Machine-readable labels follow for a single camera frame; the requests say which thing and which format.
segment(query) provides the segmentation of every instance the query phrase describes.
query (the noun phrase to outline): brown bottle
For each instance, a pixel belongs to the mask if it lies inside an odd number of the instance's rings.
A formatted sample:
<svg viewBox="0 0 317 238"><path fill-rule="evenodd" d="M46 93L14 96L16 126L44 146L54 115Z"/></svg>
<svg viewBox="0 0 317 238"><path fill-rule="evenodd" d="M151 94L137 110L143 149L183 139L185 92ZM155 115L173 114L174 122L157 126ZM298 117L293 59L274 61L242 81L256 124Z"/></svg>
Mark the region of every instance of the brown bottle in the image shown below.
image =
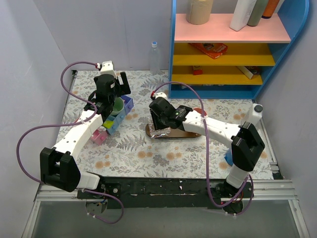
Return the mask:
<svg viewBox="0 0 317 238"><path fill-rule="evenodd" d="M278 3L279 3L279 0L269 0L264 10L264 13L262 15L262 18L266 18L266 19L271 18Z"/></svg>

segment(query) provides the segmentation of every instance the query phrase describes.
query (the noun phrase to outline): floral pattern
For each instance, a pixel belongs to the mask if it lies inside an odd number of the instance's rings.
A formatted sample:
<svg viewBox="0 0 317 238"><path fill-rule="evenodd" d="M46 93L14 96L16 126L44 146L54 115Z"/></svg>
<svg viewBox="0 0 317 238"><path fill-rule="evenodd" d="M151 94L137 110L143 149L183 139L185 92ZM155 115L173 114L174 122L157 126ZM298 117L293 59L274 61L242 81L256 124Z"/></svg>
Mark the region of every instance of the floral pattern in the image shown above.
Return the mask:
<svg viewBox="0 0 317 238"><path fill-rule="evenodd" d="M98 71L79 71L72 92L88 98L95 90L93 78ZM145 134L148 123L150 93L167 82L167 71L152 75L149 71L126 72L134 108L126 116L114 135L98 146L88 141L81 151L77 165L82 171L94 172L103 176L121 177L163 177L163 178L205 178L206 177L206 139L150 139ZM161 88L168 94L168 86ZM198 100L170 100L174 106L186 105L200 107ZM252 104L251 100L203 100L207 114L228 123L240 123L241 118ZM81 114L85 103L70 96L67 102L63 123L74 122ZM60 140L69 131L62 127ZM264 133L260 135L267 142ZM230 171L224 155L228 148L217 141L210 141L210 177L224 179ZM271 158L268 146L261 155L254 171L254 179L273 179L270 170Z"/></svg>

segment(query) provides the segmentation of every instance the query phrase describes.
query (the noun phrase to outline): brown tray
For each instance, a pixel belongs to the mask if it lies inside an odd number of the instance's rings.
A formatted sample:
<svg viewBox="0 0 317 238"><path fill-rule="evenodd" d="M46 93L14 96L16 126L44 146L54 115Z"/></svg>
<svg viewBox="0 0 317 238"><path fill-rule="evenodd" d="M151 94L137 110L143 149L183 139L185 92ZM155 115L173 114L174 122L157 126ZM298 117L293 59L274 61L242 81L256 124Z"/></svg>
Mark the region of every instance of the brown tray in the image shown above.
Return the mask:
<svg viewBox="0 0 317 238"><path fill-rule="evenodd" d="M145 127L145 132L146 134L150 137L150 129L149 129L149 124ZM159 137L157 139L164 139L164 138L197 138L200 137L201 135L198 133L192 133L192 132L186 132L182 131L179 129L171 129L170 134L168 136L164 137Z"/></svg>

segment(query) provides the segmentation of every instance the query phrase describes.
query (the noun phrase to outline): pink shelf board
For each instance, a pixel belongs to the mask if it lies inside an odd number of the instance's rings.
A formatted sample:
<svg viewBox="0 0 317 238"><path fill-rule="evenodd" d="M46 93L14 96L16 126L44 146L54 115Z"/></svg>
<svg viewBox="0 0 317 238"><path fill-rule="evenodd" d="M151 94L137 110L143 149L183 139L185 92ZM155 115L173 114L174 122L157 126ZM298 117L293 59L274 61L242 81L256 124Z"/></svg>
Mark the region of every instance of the pink shelf board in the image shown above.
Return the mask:
<svg viewBox="0 0 317 238"><path fill-rule="evenodd" d="M275 13L270 19L261 19L258 26L245 26L240 31L229 25L233 14L211 14L203 25L187 22L186 14L176 14L175 42L236 42L236 43L289 43L283 23Z"/></svg>

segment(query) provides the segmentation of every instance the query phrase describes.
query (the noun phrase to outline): blue shelf side panel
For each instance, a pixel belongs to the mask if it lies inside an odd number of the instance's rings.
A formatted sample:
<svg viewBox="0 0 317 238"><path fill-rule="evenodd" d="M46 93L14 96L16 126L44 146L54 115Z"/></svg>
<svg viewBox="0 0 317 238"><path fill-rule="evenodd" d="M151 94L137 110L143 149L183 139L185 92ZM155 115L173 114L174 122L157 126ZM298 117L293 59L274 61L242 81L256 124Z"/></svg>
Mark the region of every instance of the blue shelf side panel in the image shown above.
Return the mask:
<svg viewBox="0 0 317 238"><path fill-rule="evenodd" d="M252 99L250 85L223 85L223 86L193 86L201 98L204 99ZM174 99L196 99L196 95L180 85L172 84L170 98Z"/></svg>
<svg viewBox="0 0 317 238"><path fill-rule="evenodd" d="M169 67L168 80L172 81L174 41L175 41L175 24L176 24L176 0L172 0L171 18L170 18L170 40L169 40ZM169 97L171 94L171 84L168 85Z"/></svg>
<svg viewBox="0 0 317 238"><path fill-rule="evenodd" d="M293 45L294 41L300 35L309 12L309 0L285 0L282 4L280 10L278 11L278 16L281 19L291 42L289 44L269 44L269 49L275 60L274 67L263 67L262 80L263 85L260 87L255 87L252 90L253 99L255 99L260 91L263 89L264 85L271 79L273 72L282 62L285 54Z"/></svg>

